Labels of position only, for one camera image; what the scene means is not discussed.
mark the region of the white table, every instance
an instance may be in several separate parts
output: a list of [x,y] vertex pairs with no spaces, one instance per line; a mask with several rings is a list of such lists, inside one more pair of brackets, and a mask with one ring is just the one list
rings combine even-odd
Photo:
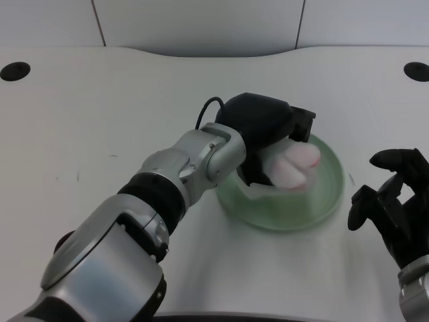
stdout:
[[36,299],[58,239],[192,128],[209,97],[253,92],[317,113],[313,133],[347,174],[343,205],[316,229],[270,233],[227,217],[215,193],[205,193],[171,238],[160,312],[403,321],[398,267],[372,223],[350,232],[347,215],[362,184],[378,188],[391,175],[370,166],[374,153],[418,147],[429,157],[429,83],[403,72],[408,62],[429,63],[429,48],[233,59],[125,48],[0,51],[0,68],[15,61],[32,71],[0,81],[1,320]]

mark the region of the round hole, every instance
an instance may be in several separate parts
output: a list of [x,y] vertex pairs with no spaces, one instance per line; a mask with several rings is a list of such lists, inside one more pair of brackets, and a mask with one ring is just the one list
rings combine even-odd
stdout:
[[429,82],[429,66],[422,62],[409,62],[404,66],[404,73],[418,82]]
[[18,81],[27,76],[30,69],[26,62],[13,62],[1,70],[0,78],[7,82]]

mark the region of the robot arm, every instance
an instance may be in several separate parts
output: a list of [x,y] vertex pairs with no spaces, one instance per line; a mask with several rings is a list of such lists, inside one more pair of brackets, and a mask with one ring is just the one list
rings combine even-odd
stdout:
[[[386,150],[372,165],[396,172],[378,191],[368,186],[352,197],[349,229],[372,220],[401,271],[400,307],[407,322],[429,320],[429,163],[419,150]],[[397,197],[403,184],[414,196],[404,204]]]
[[150,321],[166,293],[158,262],[188,208],[249,151],[287,135],[308,139],[315,116],[260,95],[239,95],[225,106],[217,100],[216,123],[198,129],[200,114],[196,129],[151,155],[117,195],[60,240],[40,296],[10,322]]

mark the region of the robot forearm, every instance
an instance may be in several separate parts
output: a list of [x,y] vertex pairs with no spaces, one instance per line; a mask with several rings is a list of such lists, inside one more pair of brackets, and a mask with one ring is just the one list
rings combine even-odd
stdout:
[[61,245],[37,301],[10,321],[145,321],[166,293],[157,264],[169,235],[203,192],[246,157],[239,133],[209,123],[151,155]]

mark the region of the green plate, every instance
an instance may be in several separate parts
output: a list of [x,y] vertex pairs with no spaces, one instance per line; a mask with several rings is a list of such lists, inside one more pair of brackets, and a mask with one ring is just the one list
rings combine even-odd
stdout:
[[[321,154],[316,182],[309,191],[250,198],[243,192],[243,181],[234,173],[217,188],[226,212],[252,225],[283,231],[304,229],[332,215],[344,192],[343,167],[336,154],[321,139],[310,136],[308,141],[316,145]],[[245,188],[257,189],[253,185]]]

